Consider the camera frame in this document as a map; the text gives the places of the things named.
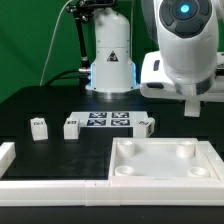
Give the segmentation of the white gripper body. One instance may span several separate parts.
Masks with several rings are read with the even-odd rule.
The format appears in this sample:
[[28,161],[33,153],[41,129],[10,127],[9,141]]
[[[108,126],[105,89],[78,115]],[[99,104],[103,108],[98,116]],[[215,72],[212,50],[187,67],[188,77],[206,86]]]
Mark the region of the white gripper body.
[[140,92],[147,98],[224,102],[224,56],[221,52],[217,56],[215,80],[188,87],[175,83],[165,74],[159,51],[147,53],[141,69]]

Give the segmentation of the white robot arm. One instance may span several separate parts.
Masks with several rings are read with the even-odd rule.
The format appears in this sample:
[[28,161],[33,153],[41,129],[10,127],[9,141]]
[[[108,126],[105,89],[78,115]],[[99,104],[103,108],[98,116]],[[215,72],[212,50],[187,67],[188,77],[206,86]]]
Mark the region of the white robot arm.
[[141,70],[131,60],[129,21],[110,7],[93,12],[96,58],[87,89],[122,94],[138,89],[147,98],[224,102],[224,77],[218,66],[219,22],[224,0],[140,0],[137,23],[147,33]]

